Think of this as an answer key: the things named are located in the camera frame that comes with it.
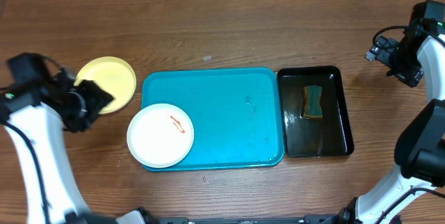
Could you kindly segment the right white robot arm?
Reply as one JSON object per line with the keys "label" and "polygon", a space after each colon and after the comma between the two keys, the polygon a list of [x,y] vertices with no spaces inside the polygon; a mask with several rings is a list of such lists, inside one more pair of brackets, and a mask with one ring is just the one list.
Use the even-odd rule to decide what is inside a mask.
{"label": "right white robot arm", "polygon": [[427,104],[399,136],[390,172],[326,223],[399,223],[401,210],[444,186],[444,23],[415,19],[401,30],[401,41],[376,33],[365,57],[411,87],[424,78]]}

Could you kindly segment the white plate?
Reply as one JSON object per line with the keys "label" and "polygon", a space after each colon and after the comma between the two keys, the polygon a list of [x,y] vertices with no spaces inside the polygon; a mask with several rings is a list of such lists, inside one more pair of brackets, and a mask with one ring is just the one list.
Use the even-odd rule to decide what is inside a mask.
{"label": "white plate", "polygon": [[167,168],[190,152],[194,127],[185,111],[171,104],[153,104],[139,111],[127,130],[131,155],[150,168]]}

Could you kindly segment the yellow plate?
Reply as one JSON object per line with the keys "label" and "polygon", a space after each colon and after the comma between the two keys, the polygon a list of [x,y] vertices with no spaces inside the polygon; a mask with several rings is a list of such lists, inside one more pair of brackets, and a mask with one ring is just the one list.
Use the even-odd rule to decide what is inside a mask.
{"label": "yellow plate", "polygon": [[126,61],[114,56],[96,58],[84,65],[76,76],[75,85],[82,80],[94,81],[102,90],[114,97],[100,113],[107,114],[123,108],[136,91],[136,74]]}

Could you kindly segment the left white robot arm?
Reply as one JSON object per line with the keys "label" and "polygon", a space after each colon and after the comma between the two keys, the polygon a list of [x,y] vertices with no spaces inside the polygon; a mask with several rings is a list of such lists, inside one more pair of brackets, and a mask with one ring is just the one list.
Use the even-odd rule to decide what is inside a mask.
{"label": "left white robot arm", "polygon": [[11,68],[14,84],[1,96],[1,124],[9,133],[24,179],[29,223],[156,223],[145,209],[120,217],[94,214],[72,174],[63,132],[85,131],[113,97],[93,81],[65,70]]}

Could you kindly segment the green yellow sponge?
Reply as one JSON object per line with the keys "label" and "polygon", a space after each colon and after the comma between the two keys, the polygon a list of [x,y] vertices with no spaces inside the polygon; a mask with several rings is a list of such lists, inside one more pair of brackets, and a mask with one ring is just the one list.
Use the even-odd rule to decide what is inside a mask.
{"label": "green yellow sponge", "polygon": [[306,119],[321,119],[321,97],[323,89],[318,85],[305,86],[302,90],[302,117]]}

